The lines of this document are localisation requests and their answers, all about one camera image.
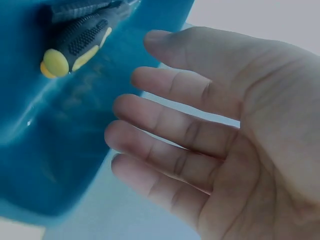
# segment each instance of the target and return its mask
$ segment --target screwdriver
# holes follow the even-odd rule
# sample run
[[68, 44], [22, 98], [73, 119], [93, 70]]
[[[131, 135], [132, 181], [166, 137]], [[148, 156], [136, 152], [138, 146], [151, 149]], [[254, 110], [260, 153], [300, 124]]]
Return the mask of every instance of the screwdriver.
[[115, 1], [108, 8], [81, 17], [59, 34], [43, 56], [47, 78], [64, 77], [86, 64], [104, 45], [118, 23], [131, 15], [140, 0]]
[[106, 8], [112, 0], [73, 0], [45, 4], [40, 9], [41, 21], [48, 25], [64, 23]]

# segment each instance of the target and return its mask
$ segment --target finger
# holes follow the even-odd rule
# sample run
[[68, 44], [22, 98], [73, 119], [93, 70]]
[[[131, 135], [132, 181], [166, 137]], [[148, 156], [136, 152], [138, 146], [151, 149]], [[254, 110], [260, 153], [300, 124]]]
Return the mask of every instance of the finger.
[[209, 195], [127, 155], [115, 157], [112, 161], [112, 171], [135, 191], [197, 230], [200, 212]]
[[240, 119], [241, 101], [221, 83], [194, 72], [140, 67], [132, 74], [132, 84], [146, 92], [204, 112]]
[[289, 44], [207, 27], [172, 34], [151, 31], [144, 44], [164, 64], [223, 83], [240, 99], [254, 83], [296, 59]]
[[224, 159], [238, 129], [206, 121], [135, 95], [114, 103], [117, 117], [186, 149]]
[[142, 160], [167, 176], [206, 193], [212, 192], [215, 173], [222, 164], [216, 158], [155, 139], [121, 120], [108, 126], [105, 141], [112, 149]]

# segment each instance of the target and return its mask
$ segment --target blue surface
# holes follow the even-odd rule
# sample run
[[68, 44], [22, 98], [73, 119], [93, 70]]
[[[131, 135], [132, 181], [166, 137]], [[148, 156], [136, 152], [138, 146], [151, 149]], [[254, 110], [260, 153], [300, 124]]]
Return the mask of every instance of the blue surface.
[[51, 225], [76, 205], [108, 153], [114, 99], [141, 94], [132, 71], [159, 65], [143, 36], [180, 30], [194, 0], [142, 0], [87, 65], [56, 80], [40, 73], [45, 33], [34, 16], [43, 2], [0, 3], [0, 215]]

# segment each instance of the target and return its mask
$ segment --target fingernail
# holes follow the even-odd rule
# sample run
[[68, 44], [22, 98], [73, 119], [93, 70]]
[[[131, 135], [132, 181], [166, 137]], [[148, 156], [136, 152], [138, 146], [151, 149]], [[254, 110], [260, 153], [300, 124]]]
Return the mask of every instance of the fingernail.
[[144, 40], [147, 42], [161, 42], [164, 40], [171, 32], [162, 30], [152, 30], [145, 35]]

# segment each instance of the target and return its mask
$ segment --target human hand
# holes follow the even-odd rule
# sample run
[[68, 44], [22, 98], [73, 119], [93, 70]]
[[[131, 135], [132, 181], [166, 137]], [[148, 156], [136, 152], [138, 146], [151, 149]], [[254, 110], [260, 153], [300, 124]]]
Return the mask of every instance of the human hand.
[[[152, 31], [164, 64], [134, 86], [240, 121], [206, 121], [134, 95], [105, 132], [112, 170], [204, 240], [320, 239], [320, 59], [298, 47], [195, 27]], [[147, 131], [179, 146], [155, 139]]]

